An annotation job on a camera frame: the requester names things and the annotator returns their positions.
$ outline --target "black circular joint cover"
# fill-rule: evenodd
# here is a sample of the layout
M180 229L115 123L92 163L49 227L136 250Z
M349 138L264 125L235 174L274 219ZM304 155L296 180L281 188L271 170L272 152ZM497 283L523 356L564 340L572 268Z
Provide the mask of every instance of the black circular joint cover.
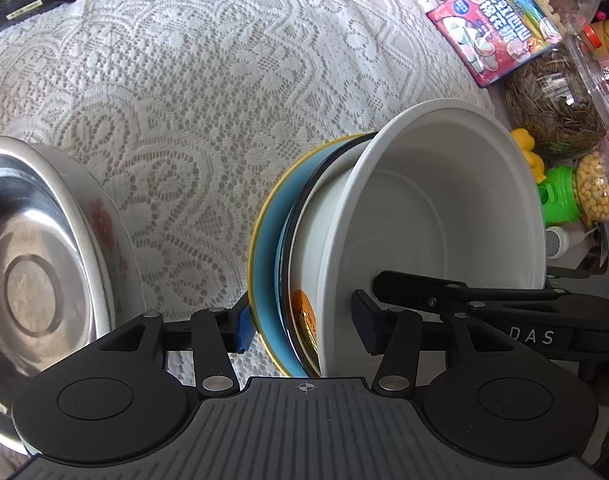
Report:
M534 465L578 452L597 402L577 377L523 351L479 352L443 372L423 402L430 427L489 462Z
M58 405L80 420L102 420L124 412L134 400L134 391L122 381L94 377L69 384L60 393Z
M130 352L79 354L38 374L14 400L18 434L37 452L118 462L163 444L186 420L185 388L165 370Z

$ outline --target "floral lace pattern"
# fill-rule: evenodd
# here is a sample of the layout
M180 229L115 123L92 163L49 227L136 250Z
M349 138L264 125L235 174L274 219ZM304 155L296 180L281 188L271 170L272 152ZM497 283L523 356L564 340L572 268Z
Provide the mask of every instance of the floral lace pattern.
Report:
M302 154L428 99L492 110L432 2L77 0L0 33L0 135L59 146L102 183L149 309L230 306L254 219ZM278 373L257 339L234 361L243 381ZM170 367L191 381L190 356Z

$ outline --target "green jar lid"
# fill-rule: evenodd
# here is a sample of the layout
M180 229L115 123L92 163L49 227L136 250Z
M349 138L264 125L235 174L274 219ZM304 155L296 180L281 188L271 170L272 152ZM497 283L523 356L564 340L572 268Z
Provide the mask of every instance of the green jar lid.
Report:
M538 184L546 227L568 224L581 217L573 196L573 175L573 168L556 166L547 171L546 179Z

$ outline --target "blue round logo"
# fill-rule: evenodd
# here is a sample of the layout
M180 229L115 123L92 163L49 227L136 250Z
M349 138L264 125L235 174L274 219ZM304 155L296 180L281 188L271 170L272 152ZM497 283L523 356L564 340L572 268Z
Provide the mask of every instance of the blue round logo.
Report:
M458 14L464 15L469 12L470 9L471 7L466 0L456 0L453 2L453 10Z

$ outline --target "black device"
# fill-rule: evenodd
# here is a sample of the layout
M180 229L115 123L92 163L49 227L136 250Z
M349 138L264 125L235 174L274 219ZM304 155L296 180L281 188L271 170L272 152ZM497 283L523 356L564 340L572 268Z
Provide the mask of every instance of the black device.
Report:
M591 389L494 324L572 330L551 351L595 362L609 354L609 300L395 272L373 291L398 307L353 294L365 348L383 353L371 387L251 378L240 391L227 352L254 335L246 297L184 322L135 318L28 382L12 415L36 455L14 478L599 478L577 458L597 417ZM193 351L196 386L164 370L181 349ZM448 367L415 387L425 349L445 350Z

